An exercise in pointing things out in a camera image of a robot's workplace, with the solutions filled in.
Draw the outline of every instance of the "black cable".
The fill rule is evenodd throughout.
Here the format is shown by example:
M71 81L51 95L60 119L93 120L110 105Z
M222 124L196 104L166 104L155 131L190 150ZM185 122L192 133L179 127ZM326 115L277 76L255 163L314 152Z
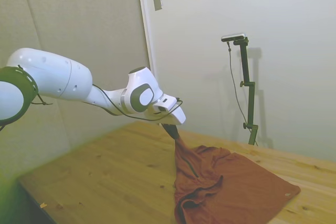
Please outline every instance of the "black cable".
M182 100L180 100L180 99L178 99L177 101L178 102L180 102L179 103L179 105L176 107L176 108L174 108L172 111L170 111L168 114L166 114L166 115L164 115L163 117L161 117L161 118L158 118L158 119L146 119L146 118L138 118L138 117L136 117L136 116L130 116L130 115L127 115L127 114L125 114L122 110L120 110L112 101L111 101L111 99L109 98L109 96L105 93L105 91L104 90L102 90L100 87L98 87L97 85L95 85L95 84L92 84L94 87L96 87L97 89L99 89L105 96L106 96L106 98L110 101L110 103L121 113L121 114L123 114L124 116L127 116L128 118L133 118L133 119L138 119L138 120L144 120L144 121L149 121L149 122L155 122L155 121L159 121L159 120L161 120L161 119L163 119L163 118L165 118L165 117L167 117L167 116L169 116L171 113L173 113L178 107L180 107L181 105L182 105L182 103L183 103L183 101Z
M242 115L243 115L244 121L245 121L245 123L247 124L246 117L245 117L245 115L244 115L244 113L243 113L243 110L242 110L241 107L240 107L240 103L239 103L238 95L237 95L237 89L236 89L235 78L233 77L233 73L232 73L231 47L230 47L230 43L229 43L229 41L227 42L227 45L228 45L228 47L229 47L229 55L230 55L230 72L231 72L231 77L232 77L233 87L235 88L236 101L237 101L237 103L238 103L239 110L240 110L240 112L241 112Z

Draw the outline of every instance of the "white wall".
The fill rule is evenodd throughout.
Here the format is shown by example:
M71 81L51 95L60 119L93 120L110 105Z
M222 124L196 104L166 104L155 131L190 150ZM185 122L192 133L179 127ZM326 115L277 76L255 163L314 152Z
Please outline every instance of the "white wall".
M157 75L183 128L247 143L222 35L245 32L260 145L336 161L336 0L148 0ZM237 47L236 83L243 78ZM247 88L238 97L247 113Z

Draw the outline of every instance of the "wood grain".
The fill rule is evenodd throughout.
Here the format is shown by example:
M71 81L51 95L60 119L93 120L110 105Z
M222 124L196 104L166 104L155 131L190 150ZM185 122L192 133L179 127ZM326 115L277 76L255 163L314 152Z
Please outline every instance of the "wood grain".
M336 223L336 164L180 132L189 147L240 153L302 192L270 224ZM174 142L159 126L129 124L20 178L60 224L176 223Z

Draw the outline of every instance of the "black metal stand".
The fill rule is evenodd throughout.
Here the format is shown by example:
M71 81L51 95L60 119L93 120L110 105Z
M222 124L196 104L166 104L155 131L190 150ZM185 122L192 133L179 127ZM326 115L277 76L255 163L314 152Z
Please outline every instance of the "black metal stand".
M244 129L248 128L251 130L250 139L248 144L254 145L256 142L256 136L258 132L258 126L253 124L254 117L254 96L255 96L255 86L256 83L250 81L249 72L248 72L248 61L247 61L247 50L246 47L248 45L248 38L234 40L233 45L240 46L240 54L241 54L241 65L243 67L243 76L244 80L240 83L240 87L246 86L249 87L248 90L248 113L247 113L247 124L244 122Z

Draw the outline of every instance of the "red-brown shirt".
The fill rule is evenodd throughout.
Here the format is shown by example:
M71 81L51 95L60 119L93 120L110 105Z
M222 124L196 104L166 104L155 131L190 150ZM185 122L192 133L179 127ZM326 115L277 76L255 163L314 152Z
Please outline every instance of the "red-brown shirt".
M292 185L227 149L175 141L178 224L265 224L295 195Z

